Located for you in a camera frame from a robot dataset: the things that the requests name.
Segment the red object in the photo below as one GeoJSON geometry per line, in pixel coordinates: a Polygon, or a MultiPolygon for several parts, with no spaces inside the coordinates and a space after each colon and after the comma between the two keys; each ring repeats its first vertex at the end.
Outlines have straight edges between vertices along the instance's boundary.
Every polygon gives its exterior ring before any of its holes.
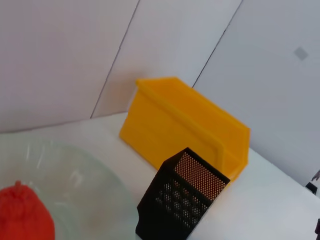
{"type": "Polygon", "coordinates": [[[0,240],[55,240],[50,213],[20,181],[0,191],[0,240]]]}

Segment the black mesh container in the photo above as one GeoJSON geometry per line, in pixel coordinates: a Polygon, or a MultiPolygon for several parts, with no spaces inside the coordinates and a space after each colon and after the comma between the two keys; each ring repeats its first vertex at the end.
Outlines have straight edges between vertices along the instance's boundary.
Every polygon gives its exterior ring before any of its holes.
{"type": "Polygon", "coordinates": [[[166,160],[137,209],[142,240],[185,240],[230,180],[189,148],[166,160]]]}

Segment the white wall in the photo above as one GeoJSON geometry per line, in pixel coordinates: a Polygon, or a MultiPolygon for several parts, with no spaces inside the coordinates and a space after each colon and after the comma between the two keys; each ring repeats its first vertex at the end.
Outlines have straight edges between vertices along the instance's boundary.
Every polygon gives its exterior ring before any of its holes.
{"type": "Polygon", "coordinates": [[[0,1],[0,131],[88,119],[137,3],[0,1]]]}
{"type": "Polygon", "coordinates": [[[94,112],[126,111],[137,78],[193,85],[241,0],[141,0],[94,112]]]}
{"type": "Polygon", "coordinates": [[[318,0],[244,0],[195,85],[302,185],[320,169],[319,10],[318,0]]]}

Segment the black perforated box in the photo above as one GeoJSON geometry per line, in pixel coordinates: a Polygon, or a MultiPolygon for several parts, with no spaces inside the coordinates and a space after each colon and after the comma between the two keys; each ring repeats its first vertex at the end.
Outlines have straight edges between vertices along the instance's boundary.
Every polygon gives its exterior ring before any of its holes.
{"type": "Polygon", "coordinates": [[[142,240],[185,240],[230,180],[189,148],[166,160],[137,209],[142,240]]]}

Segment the clear plastic bowl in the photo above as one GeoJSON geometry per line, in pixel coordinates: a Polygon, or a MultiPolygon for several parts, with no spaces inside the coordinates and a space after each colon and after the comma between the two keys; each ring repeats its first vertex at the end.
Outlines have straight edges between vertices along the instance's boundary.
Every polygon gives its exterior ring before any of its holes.
{"type": "Polygon", "coordinates": [[[50,211],[56,240],[134,240],[138,212],[105,165],[82,149],[0,135],[0,189],[21,180],[50,211]]]}

